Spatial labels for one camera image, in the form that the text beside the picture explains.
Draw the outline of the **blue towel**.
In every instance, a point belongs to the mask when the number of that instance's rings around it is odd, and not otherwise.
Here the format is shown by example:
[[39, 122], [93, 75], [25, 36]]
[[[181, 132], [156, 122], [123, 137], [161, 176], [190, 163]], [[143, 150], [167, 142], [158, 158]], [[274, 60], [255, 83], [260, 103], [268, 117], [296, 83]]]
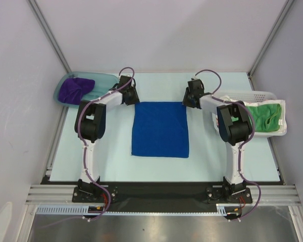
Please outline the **blue towel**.
[[139, 157], [188, 158], [186, 106], [181, 102], [136, 104], [131, 154]]

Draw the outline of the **purple towel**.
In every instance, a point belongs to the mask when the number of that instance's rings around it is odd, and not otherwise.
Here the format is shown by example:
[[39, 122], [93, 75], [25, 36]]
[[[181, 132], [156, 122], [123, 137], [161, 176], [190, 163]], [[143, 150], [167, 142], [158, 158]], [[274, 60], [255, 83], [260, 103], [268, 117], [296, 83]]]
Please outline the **purple towel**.
[[86, 78], [67, 78], [58, 92], [61, 103], [79, 105], [83, 96], [94, 89], [95, 81]]

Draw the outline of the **green microfibre towel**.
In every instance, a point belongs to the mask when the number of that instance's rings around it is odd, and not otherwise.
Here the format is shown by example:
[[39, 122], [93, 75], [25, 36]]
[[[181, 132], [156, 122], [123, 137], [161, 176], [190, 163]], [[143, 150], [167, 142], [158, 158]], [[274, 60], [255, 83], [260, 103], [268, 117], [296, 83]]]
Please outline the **green microfibre towel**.
[[254, 121], [255, 131], [259, 133], [276, 132], [280, 129], [282, 107], [278, 103], [247, 106]]

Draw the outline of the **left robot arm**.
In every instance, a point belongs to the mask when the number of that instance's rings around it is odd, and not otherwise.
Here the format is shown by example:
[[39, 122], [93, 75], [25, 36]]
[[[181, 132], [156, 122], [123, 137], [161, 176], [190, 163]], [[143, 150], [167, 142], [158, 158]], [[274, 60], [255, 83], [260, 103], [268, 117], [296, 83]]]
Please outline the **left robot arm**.
[[94, 156], [95, 148], [106, 131], [107, 112], [122, 104], [137, 103], [139, 97], [136, 81], [134, 77], [123, 75], [119, 76], [119, 82], [102, 97], [80, 102], [74, 130], [82, 142], [83, 169], [77, 188], [91, 202], [97, 201], [103, 192], [99, 184], [99, 171], [94, 167]]

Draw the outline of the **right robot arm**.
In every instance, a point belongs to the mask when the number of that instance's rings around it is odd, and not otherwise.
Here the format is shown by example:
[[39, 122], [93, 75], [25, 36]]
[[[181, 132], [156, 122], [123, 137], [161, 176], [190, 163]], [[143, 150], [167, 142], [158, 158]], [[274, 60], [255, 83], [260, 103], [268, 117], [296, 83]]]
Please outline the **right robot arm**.
[[227, 157], [222, 196], [229, 203], [235, 202], [246, 190], [242, 172], [244, 146], [255, 133], [249, 110], [242, 101], [232, 102], [206, 93], [200, 79], [187, 82], [183, 105], [209, 111], [217, 116], [219, 135], [226, 144]]

